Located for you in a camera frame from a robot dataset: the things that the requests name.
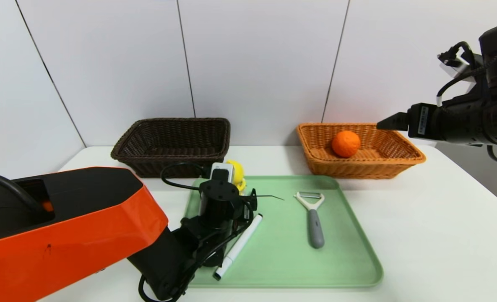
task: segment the white table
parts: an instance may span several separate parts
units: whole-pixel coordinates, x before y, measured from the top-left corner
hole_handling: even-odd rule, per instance
[[[125,167],[111,147],[90,147],[62,170]],[[497,302],[497,197],[430,146],[427,162],[392,180],[337,180],[381,261],[370,289],[189,289],[181,302]],[[310,174],[301,147],[230,147],[247,175]],[[179,227],[189,191],[144,179]],[[181,180],[189,184],[192,180]],[[42,301],[141,302],[139,272],[122,260]]]

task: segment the gray handle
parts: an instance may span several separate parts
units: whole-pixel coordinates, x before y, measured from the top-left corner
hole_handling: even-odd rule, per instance
[[[310,234],[310,244],[314,248],[321,248],[325,245],[323,229],[319,221],[319,215],[316,210],[308,211],[308,233]]]

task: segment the marker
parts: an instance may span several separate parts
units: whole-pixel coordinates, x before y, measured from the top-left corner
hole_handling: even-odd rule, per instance
[[[254,219],[252,220],[252,223],[248,226],[248,228],[242,233],[241,237],[239,237],[237,242],[233,245],[232,249],[229,250],[228,254],[224,257],[224,260],[222,262],[222,267],[216,269],[215,273],[213,274],[213,277],[216,280],[220,281],[222,276],[232,265],[235,258],[237,258],[237,256],[239,255],[239,252],[241,252],[243,247],[245,247],[246,243],[248,242],[248,239],[250,239],[254,231],[256,231],[258,225],[260,225],[262,218],[263,218],[262,214],[256,215],[256,217],[254,217]]]

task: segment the brown wicker basket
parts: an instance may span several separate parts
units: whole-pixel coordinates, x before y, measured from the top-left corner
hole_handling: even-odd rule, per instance
[[[338,157],[331,147],[334,136],[351,130],[361,146],[352,157]],[[397,131],[377,130],[375,124],[300,124],[297,127],[308,167],[313,174],[338,178],[394,178],[425,161],[425,155]]]
[[[210,167],[223,162],[229,148],[229,121],[224,118],[154,118],[135,122],[110,156],[127,164],[140,177],[160,177],[174,162]],[[173,167],[168,177],[197,178],[191,166]]]

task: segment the orange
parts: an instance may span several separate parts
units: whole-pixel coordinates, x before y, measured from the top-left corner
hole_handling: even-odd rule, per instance
[[[355,132],[345,130],[338,132],[332,140],[332,149],[341,157],[351,157],[360,148],[360,138]]]

